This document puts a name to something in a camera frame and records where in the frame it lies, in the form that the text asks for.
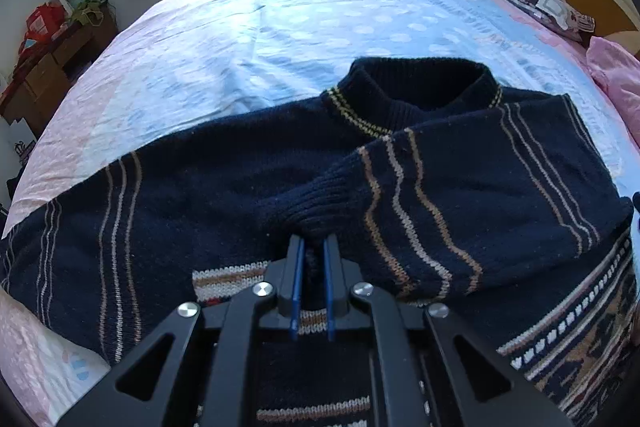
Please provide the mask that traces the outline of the brown wooden cabinet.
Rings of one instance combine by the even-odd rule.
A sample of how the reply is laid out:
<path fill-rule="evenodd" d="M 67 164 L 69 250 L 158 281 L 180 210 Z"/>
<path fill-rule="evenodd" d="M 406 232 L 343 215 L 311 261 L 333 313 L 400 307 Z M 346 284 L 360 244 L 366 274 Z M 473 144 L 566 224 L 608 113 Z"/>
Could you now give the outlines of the brown wooden cabinet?
<path fill-rule="evenodd" d="M 102 12 L 98 26 L 73 23 L 14 68 L 11 82 L 1 95 L 1 116 L 8 124 L 24 119 L 36 138 L 42 135 L 81 73 L 118 34 L 114 15 L 105 5 Z"/>

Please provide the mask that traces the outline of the green cloth on cabinet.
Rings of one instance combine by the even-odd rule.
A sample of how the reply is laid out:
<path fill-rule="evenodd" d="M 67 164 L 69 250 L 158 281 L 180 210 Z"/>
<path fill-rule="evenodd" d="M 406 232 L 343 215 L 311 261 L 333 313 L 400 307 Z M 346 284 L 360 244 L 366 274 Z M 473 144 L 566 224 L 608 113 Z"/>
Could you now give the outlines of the green cloth on cabinet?
<path fill-rule="evenodd" d="M 111 3 L 107 0 L 67 0 L 72 12 L 68 19 L 82 26 L 99 27 L 107 15 L 112 14 Z"/>

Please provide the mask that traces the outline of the red bag on cabinet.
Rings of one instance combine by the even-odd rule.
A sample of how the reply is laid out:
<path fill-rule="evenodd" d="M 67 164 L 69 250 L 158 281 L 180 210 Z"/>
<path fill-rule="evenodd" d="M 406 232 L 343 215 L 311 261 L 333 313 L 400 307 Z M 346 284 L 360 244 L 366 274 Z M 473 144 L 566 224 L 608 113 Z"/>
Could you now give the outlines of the red bag on cabinet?
<path fill-rule="evenodd" d="M 47 43 L 60 30 L 66 20 L 65 9 L 59 3 L 46 3 L 37 6 L 27 17 L 23 48 L 36 43 Z"/>

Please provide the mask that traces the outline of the white paper bag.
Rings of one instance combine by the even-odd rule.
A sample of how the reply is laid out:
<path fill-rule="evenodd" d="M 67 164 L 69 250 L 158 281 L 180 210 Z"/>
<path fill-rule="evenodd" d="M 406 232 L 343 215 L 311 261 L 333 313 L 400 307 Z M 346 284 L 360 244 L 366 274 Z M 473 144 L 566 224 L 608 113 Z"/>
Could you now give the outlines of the white paper bag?
<path fill-rule="evenodd" d="M 9 135 L 10 144 L 20 161 L 21 167 L 24 168 L 36 146 L 37 138 L 25 118 L 14 120 L 10 124 Z"/>

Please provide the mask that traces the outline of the pink and blue bed sheet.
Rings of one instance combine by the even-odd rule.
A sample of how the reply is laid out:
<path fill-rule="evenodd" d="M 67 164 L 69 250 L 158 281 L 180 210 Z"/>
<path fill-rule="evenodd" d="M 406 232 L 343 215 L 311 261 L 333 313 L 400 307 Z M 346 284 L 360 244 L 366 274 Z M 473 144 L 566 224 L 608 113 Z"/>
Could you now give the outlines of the pink and blue bed sheet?
<path fill-rule="evenodd" d="M 37 209 L 130 150 L 202 122 L 308 98 L 358 56 L 460 56 L 509 86 L 567 93 L 620 193 L 639 149 L 586 54 L 504 0 L 163 0 L 80 77 L 38 140 L 10 207 Z"/>

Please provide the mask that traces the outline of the navy striped knit sweater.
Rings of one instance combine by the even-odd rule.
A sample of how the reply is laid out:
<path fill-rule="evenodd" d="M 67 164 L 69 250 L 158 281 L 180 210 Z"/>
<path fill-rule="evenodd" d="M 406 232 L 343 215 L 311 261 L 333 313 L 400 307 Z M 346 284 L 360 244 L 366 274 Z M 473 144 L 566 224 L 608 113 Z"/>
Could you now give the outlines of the navy striped knit sweater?
<path fill-rule="evenodd" d="M 308 100 L 102 168 L 1 244 L 1 286 L 110 366 L 66 426 L 616 424 L 631 225 L 572 99 L 366 57 Z M 335 234 L 358 323 L 326 333 Z M 292 340 L 278 289 L 305 243 Z"/>

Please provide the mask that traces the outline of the pink pillow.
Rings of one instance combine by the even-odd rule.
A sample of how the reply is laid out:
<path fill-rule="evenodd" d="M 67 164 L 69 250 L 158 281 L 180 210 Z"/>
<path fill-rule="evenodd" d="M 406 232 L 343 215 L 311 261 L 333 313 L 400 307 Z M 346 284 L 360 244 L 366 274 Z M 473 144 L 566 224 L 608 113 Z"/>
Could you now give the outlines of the pink pillow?
<path fill-rule="evenodd" d="M 612 102 L 634 141 L 639 142 L 639 61 L 620 44 L 592 37 L 586 62 L 591 77 Z"/>

